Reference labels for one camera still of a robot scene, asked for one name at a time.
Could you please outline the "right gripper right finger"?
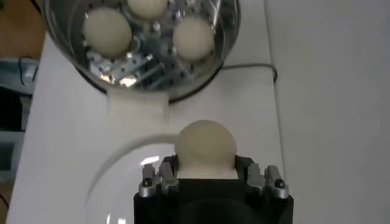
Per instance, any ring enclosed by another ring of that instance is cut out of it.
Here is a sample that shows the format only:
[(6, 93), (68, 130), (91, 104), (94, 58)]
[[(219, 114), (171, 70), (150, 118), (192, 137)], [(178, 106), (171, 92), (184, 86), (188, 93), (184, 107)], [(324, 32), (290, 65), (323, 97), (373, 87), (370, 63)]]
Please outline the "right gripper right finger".
[(235, 156), (235, 169), (240, 180), (249, 186), (250, 192), (260, 196), (270, 194), (272, 198), (286, 200), (289, 197), (289, 187), (282, 178), (277, 166), (267, 166), (264, 172), (253, 159)]

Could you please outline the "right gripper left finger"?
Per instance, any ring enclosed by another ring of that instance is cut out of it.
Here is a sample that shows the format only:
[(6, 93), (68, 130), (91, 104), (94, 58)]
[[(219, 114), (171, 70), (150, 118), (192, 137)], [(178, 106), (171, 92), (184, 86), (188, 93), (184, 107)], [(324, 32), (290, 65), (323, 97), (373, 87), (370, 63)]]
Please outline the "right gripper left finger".
[(138, 187), (138, 195), (142, 198), (154, 197), (159, 189), (163, 195), (173, 195), (179, 191), (177, 171), (179, 160), (177, 155), (167, 156), (159, 166), (158, 172), (152, 164), (142, 169), (142, 180)]

